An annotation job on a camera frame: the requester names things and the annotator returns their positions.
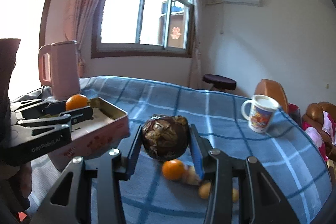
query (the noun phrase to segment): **small yellow fruit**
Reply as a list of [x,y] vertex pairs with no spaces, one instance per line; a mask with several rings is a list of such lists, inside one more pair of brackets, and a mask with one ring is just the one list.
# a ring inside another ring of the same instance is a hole
[[232,189],[232,201],[237,202],[239,200],[239,191],[237,189]]
[[[203,199],[208,199],[210,195],[211,182],[202,184],[198,189],[198,195]],[[239,191],[232,189],[232,201],[237,202],[239,200]]]
[[203,199],[208,199],[211,189],[211,182],[202,184],[198,189],[198,195]]

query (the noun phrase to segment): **tablecloth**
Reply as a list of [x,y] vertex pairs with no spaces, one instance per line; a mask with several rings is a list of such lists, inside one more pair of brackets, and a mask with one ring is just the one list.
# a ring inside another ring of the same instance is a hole
[[[115,76],[81,79],[81,93],[102,97],[128,112],[130,128],[143,124],[153,114],[183,115],[194,123],[200,135],[229,156],[257,157],[278,184],[302,224],[309,223],[331,192],[327,167],[311,139],[281,109],[266,134],[253,132],[240,112],[245,97],[190,88],[151,80]],[[37,90],[20,98],[36,98]],[[52,100],[50,89],[43,99]],[[190,151],[181,157],[192,164]],[[33,213],[59,176],[45,155],[32,162]],[[120,182],[127,223],[201,224],[207,201],[200,199],[197,187],[165,180],[161,164],[140,152],[135,174]],[[92,189],[92,222],[97,223],[96,182]],[[237,222],[238,204],[234,205]]]

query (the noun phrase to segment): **pink cloth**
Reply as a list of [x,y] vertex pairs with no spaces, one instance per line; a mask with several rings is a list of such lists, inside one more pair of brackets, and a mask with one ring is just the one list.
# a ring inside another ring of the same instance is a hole
[[298,110],[299,107],[297,105],[293,105],[293,104],[288,104],[288,112],[294,112],[296,110]]
[[331,137],[332,144],[335,144],[335,122],[328,112],[323,111],[324,122],[322,130]]
[[307,133],[307,135],[311,138],[314,142],[316,147],[318,148],[322,158],[327,161],[327,153],[326,153],[326,146],[323,142],[321,135],[317,132],[317,130],[310,126],[307,122],[302,123],[302,129]]

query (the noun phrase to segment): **coconut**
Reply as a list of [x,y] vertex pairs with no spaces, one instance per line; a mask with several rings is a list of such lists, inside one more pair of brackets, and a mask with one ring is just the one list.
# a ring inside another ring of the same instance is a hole
[[154,115],[142,127],[143,146],[153,159],[166,161],[180,157],[189,140],[185,117]]

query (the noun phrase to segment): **pink electric kettle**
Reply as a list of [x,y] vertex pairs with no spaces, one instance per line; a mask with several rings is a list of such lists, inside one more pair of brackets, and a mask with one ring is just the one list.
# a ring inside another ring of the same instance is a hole
[[67,100],[80,91],[76,41],[56,42],[39,49],[41,85],[51,87],[56,100]]

